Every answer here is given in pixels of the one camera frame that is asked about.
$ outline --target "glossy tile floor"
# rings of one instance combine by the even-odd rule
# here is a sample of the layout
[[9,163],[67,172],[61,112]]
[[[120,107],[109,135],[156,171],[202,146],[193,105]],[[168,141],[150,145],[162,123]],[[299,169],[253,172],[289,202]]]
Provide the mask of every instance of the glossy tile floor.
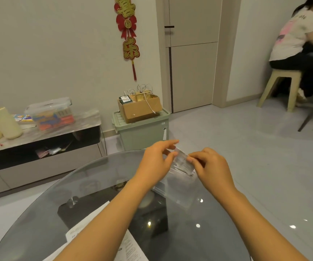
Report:
[[[256,103],[172,114],[170,137],[178,138],[185,152],[209,146],[225,156],[237,188],[313,261],[313,120],[298,132],[306,109],[287,113],[276,99],[262,109]],[[108,153],[121,150],[118,137],[107,139]],[[0,240],[53,183],[0,198]]]

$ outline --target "chinese hanging decoration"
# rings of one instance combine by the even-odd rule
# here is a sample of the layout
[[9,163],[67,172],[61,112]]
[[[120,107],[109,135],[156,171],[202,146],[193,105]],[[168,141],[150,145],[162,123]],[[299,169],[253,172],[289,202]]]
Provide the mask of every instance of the chinese hanging decoration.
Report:
[[135,39],[135,30],[137,27],[137,18],[135,16],[136,5],[131,0],[115,0],[114,9],[118,13],[116,23],[118,24],[119,31],[122,31],[121,38],[125,39],[123,43],[124,58],[131,60],[133,77],[136,81],[137,76],[133,60],[140,55]]

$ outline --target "pink graphic on shirt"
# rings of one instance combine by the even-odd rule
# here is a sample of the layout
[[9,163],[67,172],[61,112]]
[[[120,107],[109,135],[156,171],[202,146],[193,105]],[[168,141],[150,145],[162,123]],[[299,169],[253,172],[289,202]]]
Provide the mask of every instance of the pink graphic on shirt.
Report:
[[282,43],[284,37],[290,32],[290,30],[292,29],[293,25],[294,25],[295,21],[289,21],[281,30],[280,35],[277,38],[276,41],[276,45]]

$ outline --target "brown cardboard box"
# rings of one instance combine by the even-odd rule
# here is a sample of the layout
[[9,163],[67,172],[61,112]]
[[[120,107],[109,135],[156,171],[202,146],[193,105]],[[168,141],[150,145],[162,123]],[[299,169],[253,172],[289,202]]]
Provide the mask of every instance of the brown cardboard box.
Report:
[[133,101],[132,103],[121,104],[118,99],[118,105],[121,116],[125,119],[127,123],[134,123],[144,119],[152,118],[158,116],[158,112],[162,111],[162,106],[160,103],[160,98],[156,95],[151,95],[151,98],[142,101]]

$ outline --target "beige stool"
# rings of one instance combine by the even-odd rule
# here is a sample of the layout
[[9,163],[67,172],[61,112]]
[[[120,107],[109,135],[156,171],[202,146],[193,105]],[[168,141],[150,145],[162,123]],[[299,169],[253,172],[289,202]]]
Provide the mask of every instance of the beige stool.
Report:
[[289,100],[288,100],[288,112],[293,112],[295,108],[295,102],[297,100],[299,85],[301,81],[302,72],[301,71],[285,71],[285,70],[272,70],[271,78],[266,85],[265,91],[261,96],[257,107],[262,107],[264,101],[270,97],[271,93],[274,91],[274,87],[278,83],[279,78],[292,78],[292,84],[290,86]]

